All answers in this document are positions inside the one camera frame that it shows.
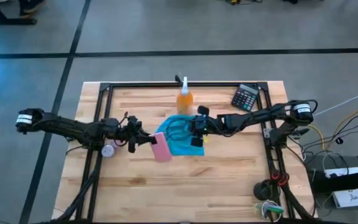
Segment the concrete floor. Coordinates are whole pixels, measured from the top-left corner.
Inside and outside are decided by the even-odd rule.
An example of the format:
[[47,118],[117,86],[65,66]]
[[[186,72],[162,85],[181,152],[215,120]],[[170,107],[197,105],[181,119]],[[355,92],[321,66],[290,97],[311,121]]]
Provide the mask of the concrete floor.
[[[0,54],[68,53],[85,0],[48,0],[28,27],[0,27]],[[1,5],[17,16],[15,1]],[[213,0],[91,0],[77,52],[358,48],[358,1],[281,0],[230,6]],[[44,136],[16,133],[17,112],[52,109],[65,58],[0,59],[0,221],[17,223]],[[358,95],[358,54],[75,58],[59,115],[73,118],[87,81],[284,80],[289,98],[318,111]],[[330,136],[358,99],[316,117]],[[317,138],[315,133],[303,142]],[[358,134],[332,150],[358,155]],[[67,143],[54,136],[30,222],[50,219]],[[326,210],[319,210],[324,216]],[[358,223],[358,212],[325,220]]]

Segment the wooden table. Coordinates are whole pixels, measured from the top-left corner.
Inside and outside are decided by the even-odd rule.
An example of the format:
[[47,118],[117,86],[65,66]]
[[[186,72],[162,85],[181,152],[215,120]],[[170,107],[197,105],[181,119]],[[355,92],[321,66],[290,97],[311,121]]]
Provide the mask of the wooden table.
[[[78,121],[93,121],[99,84],[84,83],[75,116]],[[273,104],[288,101],[283,82],[268,82],[268,86]],[[230,105],[235,90],[234,87],[190,88],[195,96],[194,109],[198,105],[207,106],[212,117],[244,113]],[[167,117],[175,114],[177,93],[178,88],[115,88],[110,117],[121,119],[128,111],[143,121],[147,132],[153,133]],[[296,144],[288,142],[288,145],[300,155]],[[123,147],[114,157],[103,159],[94,222],[260,221],[254,213],[258,200],[252,189],[257,182],[269,178],[260,125],[245,128],[231,138],[209,135],[204,149],[203,157],[177,156],[170,162],[158,163],[150,146],[145,144],[137,147],[135,154]],[[313,195],[305,168],[290,151],[283,150],[283,156],[291,176],[291,191],[311,212]],[[84,149],[67,155],[53,218],[61,215],[78,193],[85,157]]]

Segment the pink object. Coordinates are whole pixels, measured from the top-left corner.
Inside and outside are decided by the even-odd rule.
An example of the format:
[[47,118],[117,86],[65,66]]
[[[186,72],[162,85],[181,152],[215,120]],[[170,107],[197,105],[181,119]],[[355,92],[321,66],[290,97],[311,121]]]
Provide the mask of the pink object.
[[165,139],[164,133],[156,133],[151,136],[155,137],[157,140],[156,144],[151,144],[152,150],[154,153],[154,159],[158,162],[168,162],[172,159],[171,151],[169,151],[169,147],[167,144],[167,140]]

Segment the yellow wire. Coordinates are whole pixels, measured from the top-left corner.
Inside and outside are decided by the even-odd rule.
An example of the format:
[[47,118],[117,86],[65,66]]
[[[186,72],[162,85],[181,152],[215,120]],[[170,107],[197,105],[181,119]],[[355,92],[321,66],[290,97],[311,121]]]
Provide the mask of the yellow wire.
[[311,124],[309,124],[308,126],[313,128],[318,133],[318,135],[320,136],[320,140],[321,140],[321,147],[323,148],[323,150],[326,150],[326,145],[324,143],[324,137],[323,137],[322,132],[316,126],[313,126]]
[[[353,113],[350,114],[349,116],[347,116],[345,119],[343,119],[343,120],[339,123],[339,125],[336,127],[333,136],[335,136],[335,135],[337,134],[339,128],[342,126],[343,123],[345,123],[348,119],[353,118],[357,113],[358,113],[358,110],[355,111],[355,112],[353,112]],[[333,143],[332,141],[328,143],[327,149],[329,149],[329,147],[331,147],[331,144],[332,144],[332,143]]]

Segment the orange bottle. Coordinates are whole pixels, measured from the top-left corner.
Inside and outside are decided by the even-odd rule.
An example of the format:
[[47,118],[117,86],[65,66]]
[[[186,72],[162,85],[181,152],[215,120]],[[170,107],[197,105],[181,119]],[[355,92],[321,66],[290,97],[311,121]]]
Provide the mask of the orange bottle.
[[193,95],[189,92],[187,77],[183,78],[183,86],[177,98],[178,114],[191,115],[193,113]]

